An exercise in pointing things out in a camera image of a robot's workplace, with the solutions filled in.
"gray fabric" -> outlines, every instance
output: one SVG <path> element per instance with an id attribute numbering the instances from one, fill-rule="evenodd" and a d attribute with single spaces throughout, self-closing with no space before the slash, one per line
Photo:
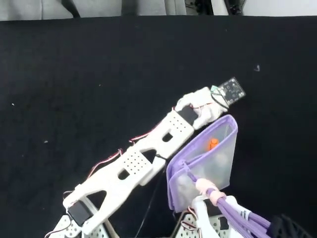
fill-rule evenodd
<path id="1" fill-rule="evenodd" d="M 167 15 L 186 15 L 185 0 L 165 0 Z"/>
<path id="2" fill-rule="evenodd" d="M 138 15 L 166 15 L 164 0 L 138 0 Z"/>
<path id="3" fill-rule="evenodd" d="M 0 0 L 0 21 L 72 17 L 59 0 Z"/>
<path id="4" fill-rule="evenodd" d="M 73 0 L 81 17 L 120 16 L 121 0 Z"/>

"black wire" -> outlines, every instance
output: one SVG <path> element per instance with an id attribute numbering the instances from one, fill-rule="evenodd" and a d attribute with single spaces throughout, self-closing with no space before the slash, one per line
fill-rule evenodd
<path id="1" fill-rule="evenodd" d="M 164 158 L 162 155 L 156 154 L 155 156 L 167 160 L 167 158 Z"/>
<path id="2" fill-rule="evenodd" d="M 142 229 L 142 227 L 143 227 L 143 225 L 144 225 L 144 222 L 145 222 L 145 220 L 146 220 L 146 218 L 147 218 L 147 216 L 148 216 L 148 214 L 149 214 L 149 211 L 150 211 L 152 202 L 153 202 L 154 197 L 155 197 L 155 194 L 156 194 L 156 192 L 157 192 L 157 190 L 158 190 L 158 188 L 159 188 L 159 184 L 160 184 L 160 182 L 162 181 L 163 175 L 165 174 L 165 171 L 166 171 L 166 165 L 165 165 L 165 167 L 164 167 L 164 169 L 163 169 L 163 172 L 161 173 L 161 175 L 160 175 L 160 177 L 159 177 L 159 179 L 158 179 L 158 182 L 157 182 L 157 184 L 156 184 L 156 186 L 155 186 L 155 189 L 154 189 L 154 191 L 153 191 L 152 197 L 151 197 L 151 199 L 150 199 L 150 201 L 149 201 L 149 205 L 148 205 L 147 211 L 146 211 L 145 214 L 144 214 L 142 223 L 140 224 L 140 227 L 139 227 L 139 229 L 138 229 L 138 232 L 136 233 L 136 235 L 134 236 L 134 238 L 137 238 L 137 237 L 138 237 L 138 235 L 139 235 L 139 233 L 140 233 L 140 231 L 141 231 L 141 229 Z"/>
<path id="3" fill-rule="evenodd" d="M 211 93 L 211 98 L 218 104 L 218 105 L 220 105 L 220 106 L 222 106 L 223 108 L 225 108 L 225 109 L 229 109 L 229 107 L 227 107 L 227 106 L 225 106 L 224 104 L 222 104 L 222 103 L 220 103 L 216 98 L 214 98 L 214 96 L 212 95 L 212 93 Z"/>

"hole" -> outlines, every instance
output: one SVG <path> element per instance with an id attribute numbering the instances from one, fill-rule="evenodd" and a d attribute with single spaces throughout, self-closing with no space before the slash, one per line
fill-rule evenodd
<path id="1" fill-rule="evenodd" d="M 156 154 L 157 154 L 156 150 L 148 150 L 148 151 L 142 152 L 142 155 L 145 158 L 147 158 L 151 164 L 153 163 L 153 160 L 154 160 Z"/>
<path id="2" fill-rule="evenodd" d="M 119 174 L 118 174 L 118 178 L 120 180 L 125 180 L 130 174 L 125 170 L 123 169 Z"/>
<path id="3" fill-rule="evenodd" d="M 106 191 L 99 191 L 99 192 L 88 195 L 87 198 L 94 204 L 95 207 L 99 209 L 102 203 L 104 202 L 106 195 L 107 195 Z"/>
<path id="4" fill-rule="evenodd" d="M 167 133 L 163 138 L 162 140 L 164 142 L 169 142 L 171 140 L 171 138 L 173 138 L 173 136 L 170 134 L 170 133 Z"/>

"circuit board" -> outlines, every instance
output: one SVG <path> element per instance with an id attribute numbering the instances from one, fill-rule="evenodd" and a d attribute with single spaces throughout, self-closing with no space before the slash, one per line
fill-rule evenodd
<path id="1" fill-rule="evenodd" d="M 231 78 L 227 82 L 224 82 L 218 87 L 218 90 L 223 95 L 228 106 L 246 95 L 236 78 Z"/>

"purple fabric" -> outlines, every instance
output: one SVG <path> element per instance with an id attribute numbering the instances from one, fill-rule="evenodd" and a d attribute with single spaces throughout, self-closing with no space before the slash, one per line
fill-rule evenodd
<path id="1" fill-rule="evenodd" d="M 232 127 L 232 132 L 228 135 L 223 141 L 221 141 L 213 150 L 203 153 L 199 156 L 193 158 L 193 160 L 188 164 L 189 168 L 193 168 L 194 166 L 198 166 L 200 161 L 203 160 L 206 156 L 210 156 L 211 153 L 217 153 L 224 145 L 226 145 L 226 141 L 230 140 L 232 136 L 236 135 L 238 132 L 238 125 L 235 119 L 231 115 L 225 115 L 218 120 L 216 120 L 213 124 L 208 126 L 203 132 L 201 132 L 198 136 L 196 136 L 191 142 L 189 142 L 182 150 L 180 150 L 169 162 L 166 170 L 166 180 L 167 180 L 167 197 L 168 197 L 168 205 L 171 210 L 181 210 L 178 205 L 178 193 L 176 189 L 173 189 L 175 185 L 176 178 L 180 175 L 187 173 L 185 169 L 183 169 L 183 165 L 181 161 L 184 156 L 189 153 L 194 152 L 197 149 L 198 145 L 201 145 L 206 141 L 206 138 L 209 137 L 210 133 L 218 128 L 223 123 L 228 123 Z"/>

